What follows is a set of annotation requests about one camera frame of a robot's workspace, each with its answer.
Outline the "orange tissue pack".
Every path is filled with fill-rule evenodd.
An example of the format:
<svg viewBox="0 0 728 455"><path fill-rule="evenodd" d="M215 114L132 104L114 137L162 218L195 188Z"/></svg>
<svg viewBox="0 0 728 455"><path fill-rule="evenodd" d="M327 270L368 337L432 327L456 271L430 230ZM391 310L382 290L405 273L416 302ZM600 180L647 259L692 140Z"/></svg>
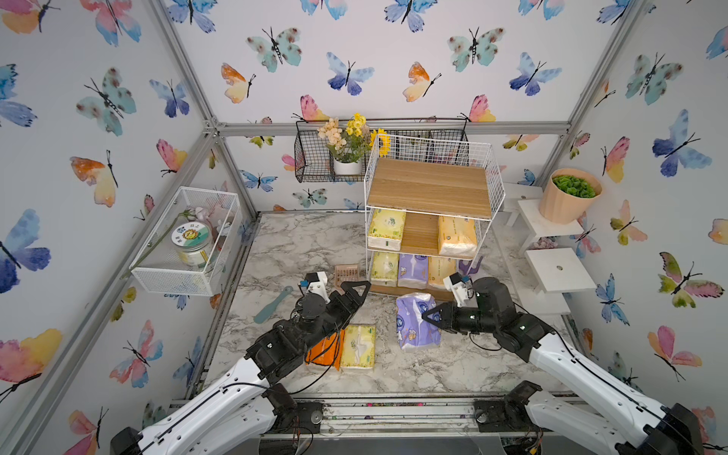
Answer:
<svg viewBox="0 0 728 455"><path fill-rule="evenodd" d="M306 365L341 368L345 333L339 331L312 347L305 357Z"/></svg>

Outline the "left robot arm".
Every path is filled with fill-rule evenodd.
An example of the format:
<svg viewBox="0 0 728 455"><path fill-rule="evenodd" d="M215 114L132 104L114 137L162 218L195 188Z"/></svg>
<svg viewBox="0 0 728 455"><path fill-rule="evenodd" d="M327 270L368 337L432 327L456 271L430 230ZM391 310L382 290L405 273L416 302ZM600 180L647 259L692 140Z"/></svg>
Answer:
<svg viewBox="0 0 728 455"><path fill-rule="evenodd" d="M296 404L281 380L311 349L345 329L364 305L368 281L329 291L324 273L310 273L291 316L275 322L230 369L170 416L144 430L125 428L113 454L225 454L272 429Z"/></svg>

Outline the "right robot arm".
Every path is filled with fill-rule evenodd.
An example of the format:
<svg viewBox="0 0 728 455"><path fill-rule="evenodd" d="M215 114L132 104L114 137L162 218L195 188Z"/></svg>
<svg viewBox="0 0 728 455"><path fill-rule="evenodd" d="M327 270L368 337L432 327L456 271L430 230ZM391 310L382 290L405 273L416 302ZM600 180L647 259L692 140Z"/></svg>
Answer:
<svg viewBox="0 0 728 455"><path fill-rule="evenodd" d="M628 386L572 347L541 318L519 312L508 288L486 277L450 276L454 301L422 318L444 332L490 334L502 350L549 373L592 407L585 411L523 381L504 400L512 425L551 430L595 454L702 454L698 417Z"/></svg>

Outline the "green tissue pack with tissue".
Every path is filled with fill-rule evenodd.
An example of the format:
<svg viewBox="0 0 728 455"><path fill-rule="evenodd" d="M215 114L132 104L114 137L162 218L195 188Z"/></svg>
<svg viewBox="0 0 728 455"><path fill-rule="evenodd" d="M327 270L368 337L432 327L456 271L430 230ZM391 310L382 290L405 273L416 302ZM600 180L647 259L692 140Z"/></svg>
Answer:
<svg viewBox="0 0 728 455"><path fill-rule="evenodd" d="M344 331L340 367L343 370L372 370L376 341L375 326L349 325Z"/></svg>

